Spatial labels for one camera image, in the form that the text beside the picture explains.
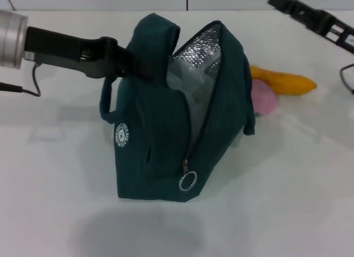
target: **bag strap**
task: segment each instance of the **bag strap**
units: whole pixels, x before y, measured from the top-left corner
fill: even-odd
[[[116,80],[116,77],[107,76],[103,83],[101,101],[100,101],[100,113],[101,118],[106,122],[114,123],[114,112],[110,112],[111,97],[112,97],[112,83]]]

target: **pink ball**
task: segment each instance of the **pink ball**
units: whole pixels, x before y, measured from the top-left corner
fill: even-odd
[[[262,116],[274,110],[278,103],[277,95],[259,79],[252,79],[251,97],[255,114]]]

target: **circular logo patch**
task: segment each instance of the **circular logo patch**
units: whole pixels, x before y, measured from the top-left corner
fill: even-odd
[[[121,123],[116,129],[116,143],[119,147],[124,147],[129,140],[129,129],[125,123]]]

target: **teal lunch bag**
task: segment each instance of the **teal lunch bag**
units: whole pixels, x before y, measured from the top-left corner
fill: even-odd
[[[214,21],[173,54],[179,31],[156,14],[142,19],[127,50],[149,64],[151,83],[123,78],[112,112],[115,78],[103,84],[100,111],[114,124],[120,198],[188,201],[235,137],[254,134],[251,72],[240,42]]]

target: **silver cylinder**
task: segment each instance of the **silver cylinder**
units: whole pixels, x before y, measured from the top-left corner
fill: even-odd
[[[0,11],[0,66],[20,68],[26,31],[27,17]]]

